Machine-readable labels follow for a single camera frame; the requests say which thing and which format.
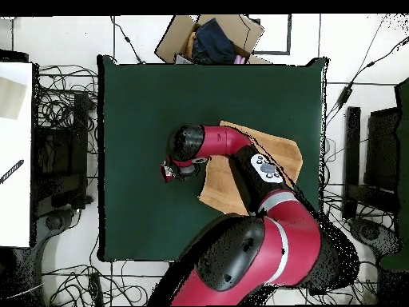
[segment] black cable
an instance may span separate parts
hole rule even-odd
[[[238,15],[239,15],[239,18],[240,18],[241,22],[243,22],[243,25],[245,25],[245,26],[247,27],[247,29],[248,29],[247,35],[246,35],[246,39],[245,39],[245,41],[244,41],[244,47],[243,47],[243,53],[245,54],[245,53],[246,53],[246,44],[247,44],[248,34],[250,33],[250,27],[248,27],[248,26],[246,25],[246,23],[244,22],[244,20],[243,20],[243,18],[241,17],[241,15],[240,15],[240,14],[238,14]]]
[[[68,229],[73,229],[76,225],[78,225],[81,219],[81,214],[82,214],[82,209],[80,209],[80,213],[78,214],[77,223],[75,225],[70,226]]]
[[[301,289],[298,289],[298,291],[301,293],[301,295],[303,296],[304,300],[305,300],[305,305],[308,303],[310,305],[314,305],[314,303],[310,302],[308,300],[308,290],[306,290],[306,295],[303,294],[303,291],[301,291]]]
[[[355,287],[355,285],[354,284],[352,284],[351,285],[351,289],[352,289],[352,292],[354,293],[354,296],[355,296],[355,299],[361,304],[361,305],[363,305],[363,302],[359,299],[359,297],[358,297],[358,295],[357,295],[357,291],[356,291],[356,287]]]
[[[366,139],[360,140],[360,141],[359,141],[359,144],[360,144],[360,143],[362,143],[362,142],[367,142],[368,140],[369,140],[369,138],[366,138]],[[338,154],[338,153],[340,153],[340,152],[344,151],[345,149],[347,149],[347,148],[349,148],[349,147],[351,147],[351,146],[354,146],[354,145],[355,145],[355,143],[354,143],[354,144],[350,144],[350,145],[348,145],[348,146],[346,146],[346,147],[342,148],[341,150],[336,151],[336,152],[335,152],[334,154],[332,154],[331,156],[336,155],[336,154]]]
[[[41,68],[41,72],[46,70],[56,70],[56,74],[47,74],[46,76],[40,73],[40,77],[47,77],[52,79],[51,85],[48,87],[44,87],[40,85],[39,87],[39,97],[40,97],[40,105],[38,110],[38,124],[40,126],[47,126],[53,129],[69,129],[73,130],[73,123],[76,116],[74,115],[74,98],[73,95],[75,93],[86,93],[89,96],[90,102],[92,103],[90,109],[94,109],[96,107],[96,100],[97,100],[97,92],[96,92],[96,82],[93,77],[92,70],[87,70],[84,67],[77,66],[81,68],[80,70],[75,70],[69,74],[62,74],[61,67],[63,66],[50,66],[46,68]],[[76,74],[86,72],[91,76],[92,82],[87,86],[83,85],[72,85],[69,89],[67,88],[66,79],[68,77],[75,77]],[[95,130],[95,121],[89,115],[87,117],[87,126],[84,122],[80,121],[79,119],[75,120],[83,125],[83,128],[87,130],[88,133],[91,135],[92,142],[88,141],[89,144],[92,146],[92,150],[95,150],[93,145],[93,134],[92,131]],[[53,145],[49,143],[49,147],[51,149],[55,148],[55,141],[53,141]],[[80,142],[78,143],[81,147],[86,149],[86,145],[82,145]],[[81,212],[78,215],[77,223],[70,227],[75,227],[79,221],[81,220]],[[67,302],[62,303],[61,305],[71,305],[73,307],[78,306],[94,306],[94,298],[96,297],[95,289],[97,286],[94,285],[93,281],[89,278],[90,273],[96,271],[96,269],[92,266],[92,261],[90,258],[91,265],[78,265],[74,266],[73,268],[82,267],[83,270],[80,273],[72,272],[69,276],[63,281],[60,286],[58,286],[57,291],[51,296],[50,298],[50,305],[54,305],[55,298],[58,294],[66,292],[70,296],[70,300]],[[80,277],[84,278],[83,274],[86,272],[86,277],[88,277],[88,287],[84,286],[83,283],[80,281]],[[85,295],[91,296],[91,302],[87,302],[85,299]]]
[[[327,174],[327,179],[325,180],[325,183],[324,183],[324,189],[325,189],[325,188],[327,188],[327,185],[328,185],[328,183],[329,183],[329,179],[330,179],[330,177],[331,177],[329,168],[328,168],[328,166],[327,166],[327,162],[324,163],[324,168],[327,170],[327,173],[328,173],[328,174]]]
[[[375,207],[371,210],[371,212],[367,213],[367,214],[363,214],[364,210],[367,209],[368,206],[364,206],[361,211],[358,213],[358,217],[359,218],[363,218],[363,217],[367,217],[369,214],[371,214],[373,211],[375,211]]]
[[[40,71],[42,72],[42,71],[45,71],[45,70],[52,70],[54,68],[62,68],[62,67],[78,67],[78,68],[81,68],[82,70],[84,70],[84,71],[86,71],[86,72],[88,72],[90,74],[98,76],[98,74],[96,72],[94,72],[93,70],[89,70],[89,69],[87,69],[87,68],[85,68],[83,66],[79,66],[79,65],[40,66]]]
[[[111,288],[109,292],[102,292],[104,297],[108,297],[109,300],[104,302],[104,305],[112,305],[112,300],[115,299],[116,297],[119,296],[123,296],[125,297],[125,299],[127,300],[127,302],[129,303],[129,305],[134,306],[135,303],[139,302],[142,299],[142,295],[144,294],[146,296],[146,300],[148,300],[148,293],[146,291],[146,289],[144,289],[142,286],[138,286],[138,285],[128,285],[126,286],[123,280],[123,277],[121,277],[122,279],[122,287],[120,287],[114,279],[112,279],[112,277],[107,277],[101,274],[101,272],[98,271],[98,269],[96,269],[93,265],[92,265],[92,254],[94,252],[94,250],[97,247],[97,242],[99,239],[99,235],[97,236],[97,240],[95,241],[95,244],[93,246],[93,249],[89,255],[89,263],[90,265],[76,265],[76,266],[71,266],[68,268],[64,268],[64,269],[56,269],[52,272],[48,272],[48,273],[44,273],[42,275],[50,275],[51,273],[57,273],[57,272],[61,272],[62,270],[68,270],[68,269],[77,269],[82,267],[83,270],[80,273],[75,273],[75,272],[71,272],[69,274],[69,276],[60,284],[60,286],[58,286],[57,291],[55,293],[53,293],[53,295],[50,297],[50,305],[51,306],[56,306],[54,305],[54,301],[55,298],[57,297],[58,294],[66,292],[69,294],[69,296],[71,297],[71,299],[67,302],[64,302],[58,306],[64,306],[64,305],[69,305],[72,304],[73,307],[78,307],[78,301],[81,301],[82,306],[90,306],[93,307],[95,305],[95,297],[96,297],[96,293],[95,293],[95,287],[93,288],[93,286],[91,286],[91,280],[89,279],[90,274],[92,273],[91,271],[95,271],[98,276],[102,279],[106,279],[107,281],[109,281],[111,284],[115,285],[115,288]],[[89,280],[89,285],[88,287],[85,287],[79,280],[79,277],[84,277],[83,273],[87,272],[86,276],[88,277]],[[73,293],[69,290],[74,288],[75,290],[77,290],[78,296],[75,297],[73,295]],[[139,293],[140,293],[140,297],[137,300],[131,300],[128,295],[126,294],[130,289],[138,289]],[[120,293],[117,296],[112,295],[112,291],[113,290],[117,290]],[[88,294],[91,296],[92,301],[91,303],[87,302],[84,298],[84,296]]]
[[[124,267],[125,267],[125,265],[128,263],[128,261],[129,261],[129,260],[126,260],[126,261],[124,262],[124,264],[122,265],[122,267],[121,267],[122,292],[124,293],[124,292],[126,292],[127,290],[129,290],[129,289],[131,289],[131,288],[137,289],[138,292],[139,292],[139,295],[140,295],[140,296],[139,296],[139,299],[134,300],[134,301],[131,301],[131,302],[132,302],[132,303],[137,303],[137,302],[141,301],[142,298],[143,298],[142,292],[144,293],[144,295],[145,295],[145,297],[146,297],[146,302],[147,302],[149,297],[148,297],[148,293],[146,292],[146,289],[143,289],[143,288],[141,288],[140,286],[137,286],[137,285],[128,286],[127,288],[125,287],[125,281],[124,281]]]
[[[326,161],[326,162],[334,162],[334,161],[336,161],[336,142],[335,142],[334,140],[330,139],[330,138],[325,138],[325,141],[326,141],[326,142],[328,141],[328,151],[324,153],[324,156],[326,156],[326,155],[332,150],[330,141],[334,143],[334,154],[331,154],[331,155],[327,158],[327,161]]]
[[[131,40],[126,36],[126,34],[125,34],[124,30],[122,29],[122,27],[119,26],[119,25],[113,20],[113,17],[112,17],[112,16],[110,16],[110,18],[111,18],[111,22],[113,23],[113,25],[116,26],[116,27],[118,27],[118,28],[121,30],[121,33],[122,33],[122,35],[124,36],[125,41],[128,42],[128,43],[131,45],[131,48],[132,48],[132,50],[133,50],[133,53],[135,54],[135,57],[137,57],[137,61],[138,61],[139,63],[143,63],[143,61],[141,60],[141,58],[139,58],[139,56],[137,55],[136,50],[133,48],[133,45],[132,45]]]
[[[110,263],[110,268],[111,268],[111,270],[110,270],[111,271],[111,280],[113,280],[113,263],[112,262]],[[112,306],[112,300],[113,300],[113,298],[112,298],[112,281],[111,281],[111,285],[110,285],[109,295],[110,295],[110,298],[111,298],[111,301],[110,301],[109,305]]]
[[[352,294],[350,294],[350,293],[327,291],[327,294],[337,294],[337,295],[349,296],[349,297],[351,297],[351,300],[348,302],[349,305],[350,305],[350,304],[352,303],[352,301],[354,300],[354,296],[353,296]]]
[[[382,25],[382,22],[385,18],[382,19],[381,23],[379,24],[378,30],[380,28],[380,25]],[[368,50],[367,50],[367,54],[369,52],[369,50],[371,49],[373,40],[375,40],[376,35],[378,34],[378,30],[375,33],[374,38],[372,39],[371,45],[369,46]],[[385,59],[386,57],[388,57],[389,55],[392,54],[392,52],[400,46],[404,46],[409,42],[409,36],[405,37],[404,39],[402,39],[400,42],[398,42],[396,45],[394,45],[391,49],[391,51],[387,54],[385,54],[383,57],[374,60],[373,62],[369,62],[364,68],[358,70],[358,72],[356,73],[356,75],[352,78],[352,80],[349,82],[349,84],[344,88],[343,92],[341,93],[339,99],[338,99],[338,110],[336,111],[335,114],[332,115],[331,119],[326,122],[326,126],[329,125],[329,123],[332,121],[332,119],[339,113],[339,111],[341,110],[341,108],[343,107],[343,105],[347,102],[347,100],[349,99],[349,96],[351,95],[351,88],[354,84],[355,79],[367,68],[372,67],[374,64],[376,64],[377,62],[380,62],[381,60]]]
[[[374,264],[373,262],[370,262],[370,261],[361,261],[360,263],[361,263],[361,264],[372,265],[372,266],[374,266],[376,269],[379,268],[377,264]]]

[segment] red robot arm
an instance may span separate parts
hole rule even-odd
[[[320,255],[320,226],[248,136],[224,126],[182,126],[167,153],[161,166],[167,182],[191,176],[212,155],[228,157],[249,213],[227,216],[199,241],[201,251],[169,295],[170,305],[238,305],[263,284],[305,280]],[[157,301],[155,291],[151,299]]]

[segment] towel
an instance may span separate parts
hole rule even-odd
[[[283,167],[284,172],[292,181],[296,182],[303,165],[303,158],[301,157],[300,149],[294,141],[274,137],[230,122],[220,122],[220,125],[235,127],[239,131],[251,135],[277,164]],[[258,145],[256,147],[260,153],[265,154],[261,147]],[[285,178],[285,181],[287,185],[292,186],[287,178]],[[199,200],[223,213],[248,215],[226,157],[214,156],[209,160],[206,165],[206,178]]]

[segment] green tablecloth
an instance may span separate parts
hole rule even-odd
[[[319,208],[325,59],[303,67],[121,66],[108,57],[102,61],[104,260],[175,260],[220,215],[197,198],[205,168],[191,181],[166,185],[161,180],[169,132],[180,124],[225,120],[294,140],[303,156],[297,184]]]

